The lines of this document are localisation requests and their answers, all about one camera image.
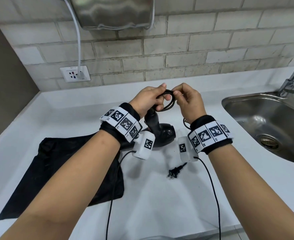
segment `wristband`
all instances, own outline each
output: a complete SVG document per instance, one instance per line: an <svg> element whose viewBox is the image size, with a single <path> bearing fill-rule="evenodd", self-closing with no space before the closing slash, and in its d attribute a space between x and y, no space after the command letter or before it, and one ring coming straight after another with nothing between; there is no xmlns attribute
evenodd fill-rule
<svg viewBox="0 0 294 240"><path fill-rule="evenodd" d="M192 131L188 138L197 153L205 152L208 155L219 147L233 143L233 135L226 125L215 121L210 115L198 118L190 128Z"/></svg>
<svg viewBox="0 0 294 240"><path fill-rule="evenodd" d="M140 116L128 103L113 107L105 113L100 121L100 129L108 132L120 143L132 142L141 131Z"/></svg>

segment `stainless steel sink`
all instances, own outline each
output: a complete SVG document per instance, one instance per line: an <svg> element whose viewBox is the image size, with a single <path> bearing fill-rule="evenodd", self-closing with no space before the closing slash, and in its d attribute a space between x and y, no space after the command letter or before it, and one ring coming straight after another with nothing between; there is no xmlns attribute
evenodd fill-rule
<svg viewBox="0 0 294 240"><path fill-rule="evenodd" d="M294 106L274 93L225 98L225 110L265 149L294 162Z"/></svg>

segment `black bag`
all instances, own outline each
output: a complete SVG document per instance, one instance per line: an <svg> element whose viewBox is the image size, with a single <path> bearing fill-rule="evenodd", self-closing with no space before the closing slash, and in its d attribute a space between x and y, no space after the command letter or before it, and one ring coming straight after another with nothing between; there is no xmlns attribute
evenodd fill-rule
<svg viewBox="0 0 294 240"><path fill-rule="evenodd" d="M38 155L21 179L14 193L0 213L0 220L18 218L57 170L77 152L93 135L73 138L45 138L39 145ZM119 166L117 153L101 186L88 206L112 200L115 175ZM124 195L121 168L117 173L114 199Z"/></svg>

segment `electrical socket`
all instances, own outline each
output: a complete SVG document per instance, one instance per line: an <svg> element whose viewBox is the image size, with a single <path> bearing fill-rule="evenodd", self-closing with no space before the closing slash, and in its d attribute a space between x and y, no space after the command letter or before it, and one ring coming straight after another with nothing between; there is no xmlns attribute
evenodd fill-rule
<svg viewBox="0 0 294 240"><path fill-rule="evenodd" d="M80 75L78 75L77 66L61 67L60 71L67 83L90 81L88 68L85 65L80 67Z"/></svg>

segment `plugged-in plug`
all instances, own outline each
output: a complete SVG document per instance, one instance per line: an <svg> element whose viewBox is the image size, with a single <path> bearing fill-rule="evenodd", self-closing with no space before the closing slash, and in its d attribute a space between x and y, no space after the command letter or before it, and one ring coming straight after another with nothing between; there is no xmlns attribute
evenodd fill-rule
<svg viewBox="0 0 294 240"><path fill-rule="evenodd" d="M174 168L172 170L169 170L169 174L167 177L170 177L171 179L172 178L177 178L178 176L178 173L180 173L180 170L183 169L183 167L186 165L187 163L185 162L183 165L177 167L177 168Z"/></svg>

